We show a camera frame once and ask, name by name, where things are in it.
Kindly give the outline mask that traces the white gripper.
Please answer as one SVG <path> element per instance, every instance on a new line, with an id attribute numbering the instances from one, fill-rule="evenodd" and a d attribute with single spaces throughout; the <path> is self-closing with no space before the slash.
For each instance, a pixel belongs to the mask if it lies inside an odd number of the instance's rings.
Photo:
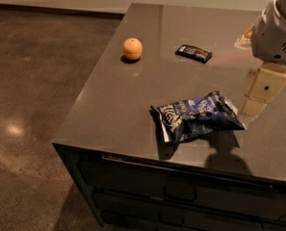
<path id="1" fill-rule="evenodd" d="M 268 3 L 234 46 L 242 50 L 251 47 L 255 58 L 269 62 L 255 72 L 241 109 L 243 115 L 257 117 L 286 86 L 286 15 L 277 7 L 277 0 Z"/>

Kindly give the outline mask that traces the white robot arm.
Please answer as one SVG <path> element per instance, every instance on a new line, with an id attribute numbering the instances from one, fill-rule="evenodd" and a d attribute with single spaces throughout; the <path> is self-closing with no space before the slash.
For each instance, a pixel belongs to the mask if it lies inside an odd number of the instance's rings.
<path id="1" fill-rule="evenodd" d="M 241 110 L 257 117 L 286 86 L 286 0 L 271 0 L 235 46 L 262 61 Z"/>

